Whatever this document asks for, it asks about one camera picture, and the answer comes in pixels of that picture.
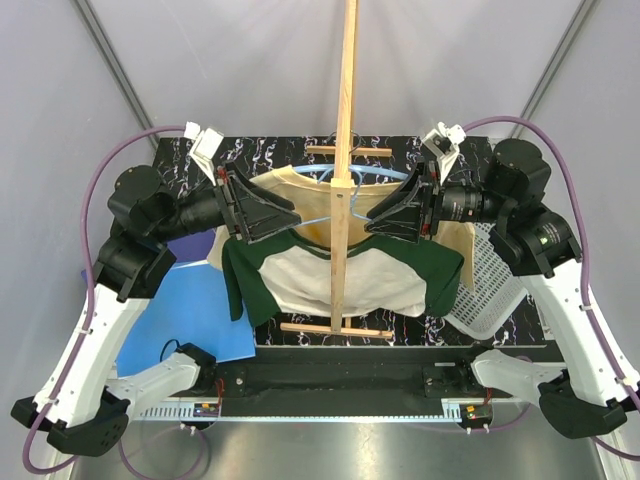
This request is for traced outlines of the light blue wire hanger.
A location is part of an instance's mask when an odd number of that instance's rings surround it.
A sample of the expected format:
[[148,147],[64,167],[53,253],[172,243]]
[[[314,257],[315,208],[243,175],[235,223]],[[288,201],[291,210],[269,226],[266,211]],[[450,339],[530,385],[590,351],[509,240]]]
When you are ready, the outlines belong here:
[[[317,173],[319,177],[316,179],[316,183],[321,184],[329,177],[330,174],[333,174],[335,172],[335,167],[330,166],[329,164],[320,164],[320,165],[296,166],[293,168],[293,170],[298,174]],[[349,195],[349,214],[351,217],[355,219],[368,221],[369,218],[366,215],[359,214],[356,212],[356,201],[358,200],[361,188],[364,185],[364,177],[366,175],[365,169],[363,166],[351,166],[349,168],[349,172],[356,176],[355,192]],[[313,218],[311,220],[303,221],[301,223],[301,226],[308,226],[308,225],[319,224],[322,222],[328,222],[331,219],[330,199],[324,200],[323,203],[325,204],[324,209],[326,210],[326,213],[321,215],[318,218]]]

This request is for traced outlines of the green and white t shirt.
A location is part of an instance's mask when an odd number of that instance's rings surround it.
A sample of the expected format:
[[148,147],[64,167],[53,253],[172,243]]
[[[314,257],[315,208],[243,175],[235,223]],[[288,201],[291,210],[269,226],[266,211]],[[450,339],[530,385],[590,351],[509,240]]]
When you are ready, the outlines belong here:
[[[331,255],[293,230],[254,244],[220,231],[208,260],[223,273],[235,320],[258,327],[279,313],[331,315]],[[342,313],[444,316],[465,264],[461,253],[436,241],[371,236],[348,250]]]

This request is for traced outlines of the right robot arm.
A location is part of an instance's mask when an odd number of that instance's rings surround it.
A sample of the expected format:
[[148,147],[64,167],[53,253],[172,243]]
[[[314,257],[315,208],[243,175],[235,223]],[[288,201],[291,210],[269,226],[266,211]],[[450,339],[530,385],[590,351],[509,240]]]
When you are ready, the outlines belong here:
[[639,408],[639,373],[626,364],[590,298],[585,243],[543,203],[551,167],[540,149],[526,140],[500,141],[477,186],[447,185],[443,174],[443,160],[419,160],[368,212],[366,231],[416,241],[445,221],[491,224],[493,251],[533,297],[565,362],[562,369],[543,370],[479,347],[454,371],[457,390],[470,397],[486,388],[514,395],[538,407],[569,439],[622,426]]

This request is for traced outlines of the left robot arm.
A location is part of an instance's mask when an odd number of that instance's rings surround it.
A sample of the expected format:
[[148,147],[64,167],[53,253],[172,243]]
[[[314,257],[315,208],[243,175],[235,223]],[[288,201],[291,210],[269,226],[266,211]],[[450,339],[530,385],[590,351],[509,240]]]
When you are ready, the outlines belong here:
[[247,243],[300,223],[294,205],[232,167],[218,167],[210,186],[178,198],[153,167],[123,172],[107,202],[110,236],[89,263],[78,323],[51,376],[34,396],[19,399],[12,417],[39,431],[72,458],[99,457],[139,414],[178,393],[208,394],[216,359],[187,343],[142,372],[109,374],[129,332],[176,261],[170,241],[225,226]]

